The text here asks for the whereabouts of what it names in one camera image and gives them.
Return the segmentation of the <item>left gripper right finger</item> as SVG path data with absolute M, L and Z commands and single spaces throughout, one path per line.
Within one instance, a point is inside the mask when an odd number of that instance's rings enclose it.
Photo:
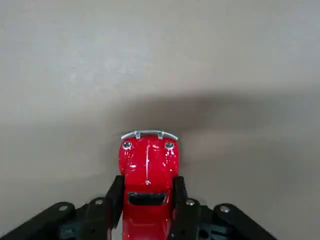
M 231 203 L 209 208 L 188 197 L 185 180 L 173 180 L 171 240 L 275 240 L 271 233 Z

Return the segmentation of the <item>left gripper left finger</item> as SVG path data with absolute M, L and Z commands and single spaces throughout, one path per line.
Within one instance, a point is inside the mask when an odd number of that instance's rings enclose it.
M 2 240 L 110 240 L 124 207 L 124 177 L 117 175 L 103 197 L 76 208 L 53 204 L 1 237 Z

